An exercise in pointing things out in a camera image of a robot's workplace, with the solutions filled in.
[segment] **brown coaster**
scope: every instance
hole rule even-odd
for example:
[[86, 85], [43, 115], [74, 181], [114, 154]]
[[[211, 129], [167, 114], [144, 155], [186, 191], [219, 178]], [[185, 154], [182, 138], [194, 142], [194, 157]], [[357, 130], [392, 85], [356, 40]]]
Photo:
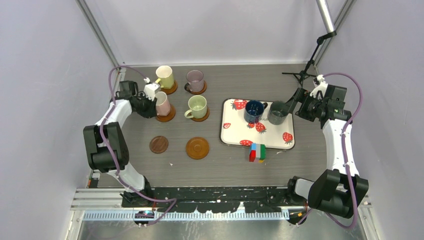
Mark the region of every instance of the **brown coaster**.
[[209, 153], [209, 143], [203, 137], [193, 137], [185, 146], [187, 155], [192, 159], [202, 159]]
[[170, 94], [175, 93], [175, 91], [177, 90], [177, 88], [178, 88], [178, 83], [177, 83], [177, 81], [174, 81], [173, 82], [173, 86], [170, 89], [161, 88], [160, 90], [162, 92], [166, 93], [166, 95], [170, 95]]
[[190, 119], [193, 120], [193, 121], [195, 121], [195, 122], [203, 122], [206, 119], [208, 119], [210, 113], [211, 112], [209, 111], [209, 107], [207, 106], [207, 112], [206, 112], [206, 115], [204, 117], [202, 117], [202, 118], [194, 118], [194, 117], [192, 117]]
[[208, 85], [206, 84], [206, 81], [204, 81], [204, 85], [203, 85], [203, 89], [200, 91], [188, 91], [189, 93], [193, 94], [193, 95], [199, 95], [202, 94], [206, 91], [206, 89], [208, 88]]
[[161, 154], [168, 148], [168, 139], [164, 136], [155, 136], [149, 144], [150, 151]]
[[175, 110], [174, 105], [171, 104], [171, 111], [169, 112], [169, 114], [166, 116], [156, 116], [156, 120], [162, 123], [169, 122], [175, 117], [176, 112], [177, 111]]

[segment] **green block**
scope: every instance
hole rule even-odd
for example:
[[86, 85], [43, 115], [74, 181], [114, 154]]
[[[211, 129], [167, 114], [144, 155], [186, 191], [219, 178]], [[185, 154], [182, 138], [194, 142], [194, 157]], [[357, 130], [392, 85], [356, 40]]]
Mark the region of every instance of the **green block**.
[[260, 145], [260, 160], [264, 160], [266, 157], [267, 157], [267, 153], [266, 153], [265, 145], [261, 144]]

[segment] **pink mug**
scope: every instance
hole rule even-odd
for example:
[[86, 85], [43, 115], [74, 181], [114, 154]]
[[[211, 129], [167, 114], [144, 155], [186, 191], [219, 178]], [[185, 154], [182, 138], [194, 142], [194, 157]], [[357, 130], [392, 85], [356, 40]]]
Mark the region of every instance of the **pink mug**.
[[156, 114], [158, 116], [168, 116], [171, 112], [171, 104], [168, 100], [168, 96], [163, 91], [156, 93]]
[[184, 86], [184, 89], [189, 93], [200, 92], [205, 86], [205, 81], [203, 80], [203, 72], [199, 70], [191, 70], [185, 76], [187, 82]]

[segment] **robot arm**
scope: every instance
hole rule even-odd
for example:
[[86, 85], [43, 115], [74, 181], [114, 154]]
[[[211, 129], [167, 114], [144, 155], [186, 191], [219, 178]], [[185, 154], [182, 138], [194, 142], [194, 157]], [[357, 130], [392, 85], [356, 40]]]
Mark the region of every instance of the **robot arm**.
[[[109, 109], [104, 116], [95, 125], [86, 126], [83, 130], [85, 149], [90, 168], [99, 170], [101, 173], [107, 173], [118, 180], [118, 182], [121, 182], [118, 179], [120, 178], [124, 183], [134, 187], [138, 191], [145, 188], [145, 178], [129, 163], [129, 151], [121, 127], [133, 111], [145, 118], [156, 116], [157, 99], [155, 98], [155, 94], [159, 92], [161, 86], [155, 82], [150, 83], [148, 78], [144, 81], [147, 84], [144, 87], [144, 95], [142, 96], [139, 96], [136, 82], [120, 82], [120, 91], [116, 92], [117, 100], [115, 103], [111, 101]], [[114, 104], [114, 111], [106, 119], [103, 131], [116, 154], [119, 164], [119, 177], [116, 175], [117, 169], [115, 162], [100, 136], [100, 125]]]
[[[364, 198], [369, 185], [368, 180], [359, 177], [355, 166], [351, 145], [352, 125], [342, 132], [347, 120], [352, 116], [350, 111], [343, 109], [347, 89], [327, 84], [322, 75], [317, 76], [315, 84], [317, 87], [312, 92], [298, 88], [286, 105], [288, 112], [293, 113], [296, 104], [301, 103], [300, 109], [295, 113], [297, 116], [311, 122], [318, 118], [321, 122], [326, 143], [327, 169], [315, 182], [295, 176], [288, 182], [288, 192], [292, 199], [307, 200], [311, 208], [350, 218], [353, 209], [358, 206], [353, 206], [352, 203], [342, 152], [343, 135], [357, 203]], [[346, 191], [338, 190], [339, 184], [343, 184]]]

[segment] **red block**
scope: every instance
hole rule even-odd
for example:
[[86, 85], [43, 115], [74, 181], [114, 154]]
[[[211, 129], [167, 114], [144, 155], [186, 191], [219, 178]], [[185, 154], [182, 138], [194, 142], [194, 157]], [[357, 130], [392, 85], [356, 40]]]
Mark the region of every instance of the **red block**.
[[256, 158], [256, 150], [250, 151], [249, 162], [254, 162], [255, 161], [255, 158]]

